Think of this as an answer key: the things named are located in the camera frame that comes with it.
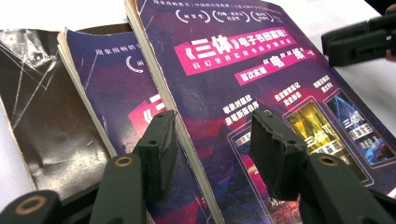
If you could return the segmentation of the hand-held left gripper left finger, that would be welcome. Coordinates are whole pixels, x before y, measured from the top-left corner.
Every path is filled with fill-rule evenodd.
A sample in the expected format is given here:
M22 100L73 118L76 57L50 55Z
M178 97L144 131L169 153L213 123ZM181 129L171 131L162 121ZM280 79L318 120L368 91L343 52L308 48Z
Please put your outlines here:
M134 150L142 161L144 197L148 202L168 197L177 159L175 118L174 110L157 114Z

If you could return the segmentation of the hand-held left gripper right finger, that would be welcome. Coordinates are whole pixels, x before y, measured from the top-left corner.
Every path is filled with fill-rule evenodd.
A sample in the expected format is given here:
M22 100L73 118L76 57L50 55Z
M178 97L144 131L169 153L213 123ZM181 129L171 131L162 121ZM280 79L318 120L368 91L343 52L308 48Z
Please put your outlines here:
M296 173L306 159L306 143L283 120L269 112L252 113L249 156L272 198L298 198Z

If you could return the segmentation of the purple cover book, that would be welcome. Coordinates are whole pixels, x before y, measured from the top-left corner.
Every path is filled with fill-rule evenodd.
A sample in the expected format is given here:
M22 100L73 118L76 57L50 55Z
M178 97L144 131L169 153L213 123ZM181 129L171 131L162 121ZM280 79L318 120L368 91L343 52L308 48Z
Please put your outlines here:
M340 158L396 198L396 137L278 5L262 0L124 0L180 144L222 224L298 224L249 157L255 110L312 153Z
M130 153L165 110L133 32L62 30L61 58L111 156ZM215 224L184 150L177 149L168 198L149 203L152 224Z

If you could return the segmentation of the black glossy cover book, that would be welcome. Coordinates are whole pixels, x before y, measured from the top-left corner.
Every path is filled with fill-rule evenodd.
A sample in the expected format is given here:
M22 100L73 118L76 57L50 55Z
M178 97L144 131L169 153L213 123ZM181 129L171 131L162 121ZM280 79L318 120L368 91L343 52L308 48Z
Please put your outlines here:
M0 104L33 188L65 199L98 183L109 155L64 66L57 36L0 30Z

